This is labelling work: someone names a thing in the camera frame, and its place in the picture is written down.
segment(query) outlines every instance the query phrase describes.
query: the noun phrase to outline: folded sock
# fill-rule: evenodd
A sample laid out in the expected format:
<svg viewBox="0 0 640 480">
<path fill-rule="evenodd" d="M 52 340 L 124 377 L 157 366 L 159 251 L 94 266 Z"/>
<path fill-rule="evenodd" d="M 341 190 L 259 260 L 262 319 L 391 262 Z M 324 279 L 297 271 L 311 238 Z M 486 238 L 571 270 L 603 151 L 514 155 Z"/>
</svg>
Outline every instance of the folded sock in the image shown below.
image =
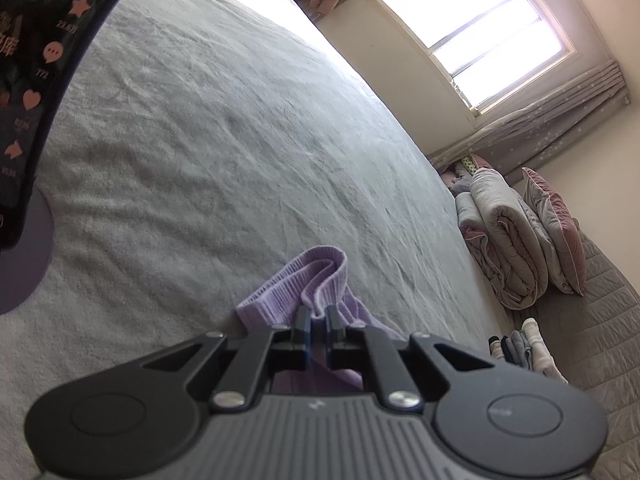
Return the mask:
<svg viewBox="0 0 640 480">
<path fill-rule="evenodd" d="M 336 247 L 318 246 L 300 254 L 236 306 L 236 312 L 251 332 L 257 326 L 291 324 L 300 305 L 309 308 L 314 326 L 324 324 L 325 308 L 335 305 L 344 324 L 361 321 L 385 330 L 391 338 L 399 338 L 353 295 L 347 284 L 347 256 Z M 271 391 L 330 394 L 362 389 L 360 374 L 353 370 L 334 372 L 326 368 L 324 348 L 313 347 L 311 353 L 309 370 L 276 374 Z"/>
<path fill-rule="evenodd" d="M 509 353 L 511 354 L 511 357 L 513 358 L 513 364 L 522 366 L 522 361 L 520 360 L 520 356 L 516 352 L 516 347 L 514 346 L 511 338 L 510 337 L 506 338 L 504 342 L 507 345 L 507 348 L 509 349 Z"/>
<path fill-rule="evenodd" d="M 522 330 L 520 331 L 520 336 L 522 338 L 522 342 L 524 343 L 524 356 L 527 358 L 529 370 L 533 371 L 533 352 L 531 351 L 531 345 L 529 344 L 527 335 Z"/>
<path fill-rule="evenodd" d="M 515 348 L 518 364 L 525 370 L 529 370 L 529 361 L 527 360 L 527 355 L 524 351 L 524 341 L 522 339 L 522 334 L 520 334 L 520 332 L 518 332 L 517 330 L 511 332 L 511 343 Z"/>
<path fill-rule="evenodd" d="M 536 320 L 532 317 L 525 319 L 522 323 L 522 331 L 525 333 L 527 341 L 529 341 L 529 344 L 531 345 L 533 371 L 541 372 L 547 377 L 552 377 L 562 381 L 563 383 L 568 383 L 560 373 L 560 370 L 556 367 L 556 362 L 546 347 L 545 341 L 542 339 L 540 328 L 538 327 Z"/>
<path fill-rule="evenodd" d="M 502 347 L 502 353 L 504 354 L 504 360 L 513 365 L 513 364 L 515 364 L 515 361 L 513 360 L 513 356 L 511 355 L 511 350 L 509 350 L 509 347 L 507 346 L 507 339 L 508 338 L 509 338 L 508 336 L 502 336 L 502 339 L 500 340 L 500 346 Z"/>
</svg>

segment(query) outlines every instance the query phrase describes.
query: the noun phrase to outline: phone stand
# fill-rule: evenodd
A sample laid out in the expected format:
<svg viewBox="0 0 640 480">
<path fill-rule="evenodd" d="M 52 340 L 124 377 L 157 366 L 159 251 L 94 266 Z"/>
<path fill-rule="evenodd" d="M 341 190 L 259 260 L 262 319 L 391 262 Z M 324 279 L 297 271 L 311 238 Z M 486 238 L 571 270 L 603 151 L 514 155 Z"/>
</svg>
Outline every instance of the phone stand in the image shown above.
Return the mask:
<svg viewBox="0 0 640 480">
<path fill-rule="evenodd" d="M 36 290 L 49 267 L 52 248 L 53 216 L 35 187 L 20 241 L 0 253 L 0 314 L 23 304 Z"/>
</svg>

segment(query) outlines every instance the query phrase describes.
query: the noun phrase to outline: bed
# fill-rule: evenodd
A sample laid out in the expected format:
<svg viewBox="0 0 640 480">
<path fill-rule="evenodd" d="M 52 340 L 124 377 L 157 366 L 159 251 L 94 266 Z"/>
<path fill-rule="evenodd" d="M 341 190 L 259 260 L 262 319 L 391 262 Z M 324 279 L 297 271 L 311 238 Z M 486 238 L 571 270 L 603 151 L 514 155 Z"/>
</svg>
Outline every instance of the bed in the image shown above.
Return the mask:
<svg viewBox="0 0 640 480">
<path fill-rule="evenodd" d="M 291 0 L 121 0 L 65 95 L 38 172 L 56 221 L 38 290 L 0 317 L 0 478 L 45 391 L 218 329 L 317 244 L 398 332 L 486 348 L 512 320 L 453 197 Z"/>
</svg>

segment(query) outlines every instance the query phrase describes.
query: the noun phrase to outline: speech bubble icon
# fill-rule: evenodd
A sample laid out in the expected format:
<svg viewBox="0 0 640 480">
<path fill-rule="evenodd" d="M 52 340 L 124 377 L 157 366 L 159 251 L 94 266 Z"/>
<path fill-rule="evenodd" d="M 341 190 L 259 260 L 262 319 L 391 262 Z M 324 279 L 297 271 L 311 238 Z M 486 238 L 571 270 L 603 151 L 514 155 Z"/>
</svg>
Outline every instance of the speech bubble icon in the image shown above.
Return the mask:
<svg viewBox="0 0 640 480">
<path fill-rule="evenodd" d="M 59 41 L 52 41 L 42 51 L 42 57 L 47 63 L 53 63 L 62 57 L 62 53 L 65 49 L 62 47 L 62 43 Z"/>
</svg>

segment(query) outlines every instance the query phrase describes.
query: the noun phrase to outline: pillow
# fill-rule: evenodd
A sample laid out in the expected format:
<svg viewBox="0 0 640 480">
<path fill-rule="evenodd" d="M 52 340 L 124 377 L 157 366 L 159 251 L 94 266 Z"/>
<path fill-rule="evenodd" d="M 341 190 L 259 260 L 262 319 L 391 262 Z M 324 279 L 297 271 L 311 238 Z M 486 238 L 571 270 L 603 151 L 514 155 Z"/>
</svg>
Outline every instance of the pillow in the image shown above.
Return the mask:
<svg viewBox="0 0 640 480">
<path fill-rule="evenodd" d="M 546 232 L 556 246 L 562 272 L 574 290 L 584 295 L 587 282 L 587 260 L 569 210 L 562 197 L 548 182 L 529 168 L 522 168 L 524 201 L 538 214 Z"/>
<path fill-rule="evenodd" d="M 552 242 L 549 233 L 546 232 L 546 229 L 542 225 L 538 215 L 536 215 L 535 211 L 533 211 L 533 209 L 524 202 L 520 194 L 513 188 L 511 188 L 511 190 L 517 197 L 518 202 L 524 211 L 524 216 L 527 217 L 529 225 L 531 225 L 533 232 L 536 234 L 536 238 L 540 242 L 540 247 L 542 247 L 542 252 L 545 255 L 546 266 L 549 269 L 549 281 L 553 283 L 563 294 L 573 294 L 574 290 L 572 289 L 569 280 L 564 275 L 564 272 L 562 272 L 558 252 L 556 251 L 556 246 Z"/>
<path fill-rule="evenodd" d="M 489 164 L 486 160 L 484 160 L 484 158 L 482 158 L 480 155 L 476 155 L 475 153 L 472 153 L 471 155 L 469 155 L 469 158 L 474 162 L 474 164 L 478 168 L 488 168 L 489 170 L 492 170 L 494 168 L 491 164 Z"/>
</svg>

